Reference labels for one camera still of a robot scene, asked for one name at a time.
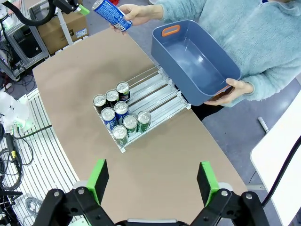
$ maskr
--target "bin handle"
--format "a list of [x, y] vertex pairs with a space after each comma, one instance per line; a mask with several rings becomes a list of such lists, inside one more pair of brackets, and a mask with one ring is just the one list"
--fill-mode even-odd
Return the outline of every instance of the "bin handle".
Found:
[[177, 33], [180, 30], [180, 28], [181, 27], [178, 24], [174, 25], [174, 26], [171, 26], [171, 27], [164, 28], [163, 31], [162, 31], [162, 36], [165, 37], [165, 36], [168, 36], [170, 34]]

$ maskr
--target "person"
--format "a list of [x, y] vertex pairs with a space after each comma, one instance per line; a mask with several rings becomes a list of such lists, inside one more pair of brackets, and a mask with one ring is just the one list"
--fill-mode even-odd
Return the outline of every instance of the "person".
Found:
[[239, 66], [242, 79], [226, 80], [228, 94], [192, 107], [200, 120], [243, 99], [266, 99], [301, 73], [301, 0], [158, 0], [119, 9], [133, 26], [197, 18]]

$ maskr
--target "hand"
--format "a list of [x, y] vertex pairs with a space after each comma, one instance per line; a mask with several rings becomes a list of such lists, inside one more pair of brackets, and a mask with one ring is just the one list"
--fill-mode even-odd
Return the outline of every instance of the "hand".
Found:
[[[132, 26], [137, 26], [148, 22], [151, 19], [161, 19], [163, 17], [163, 8], [160, 5], [138, 6], [133, 4], [125, 4], [119, 7], [125, 14], [126, 20], [132, 21]], [[120, 33], [121, 31], [110, 24], [110, 28]]]
[[245, 81], [237, 81], [235, 79], [226, 79], [226, 83], [228, 83], [228, 85], [231, 85], [233, 87], [231, 92], [222, 96], [218, 100], [206, 101], [205, 102], [206, 105], [215, 105], [216, 106], [216, 105], [227, 104], [243, 94], [252, 93], [254, 91], [253, 85], [251, 85], [250, 83], [245, 82]]

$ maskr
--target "table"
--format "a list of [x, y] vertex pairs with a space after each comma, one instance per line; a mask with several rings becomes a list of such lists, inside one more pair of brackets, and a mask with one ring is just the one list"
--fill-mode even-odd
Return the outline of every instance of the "table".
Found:
[[[265, 188], [269, 191], [291, 148], [301, 135], [301, 92], [288, 107], [270, 132], [251, 152], [255, 166]], [[283, 225], [289, 225], [300, 209], [301, 148], [299, 148], [283, 175], [272, 201]]]
[[196, 181], [210, 161], [219, 181], [237, 194], [246, 186], [192, 110], [183, 110], [122, 154], [92, 106], [93, 96], [152, 68], [129, 37], [108, 29], [67, 48], [33, 73], [55, 133], [81, 180], [98, 159], [110, 179], [102, 206], [114, 222], [177, 218], [190, 223], [203, 204]]

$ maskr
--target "green can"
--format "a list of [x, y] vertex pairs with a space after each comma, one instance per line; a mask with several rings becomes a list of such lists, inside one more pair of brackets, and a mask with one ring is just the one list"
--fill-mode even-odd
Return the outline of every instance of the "green can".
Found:
[[151, 114], [147, 111], [141, 111], [137, 115], [138, 119], [138, 126], [137, 131], [138, 132], [145, 132], [150, 127], [151, 124]]
[[129, 100], [130, 86], [125, 81], [118, 83], [116, 86], [116, 90], [119, 93], [120, 101], [128, 101]]
[[134, 136], [136, 134], [137, 124], [138, 124], [138, 120], [133, 115], [127, 115], [123, 119], [123, 125], [127, 129], [127, 135], [128, 135], [128, 137], [132, 137], [132, 136]]
[[116, 143], [121, 147], [123, 147], [128, 141], [127, 129], [122, 125], [115, 126], [112, 130], [112, 135]]

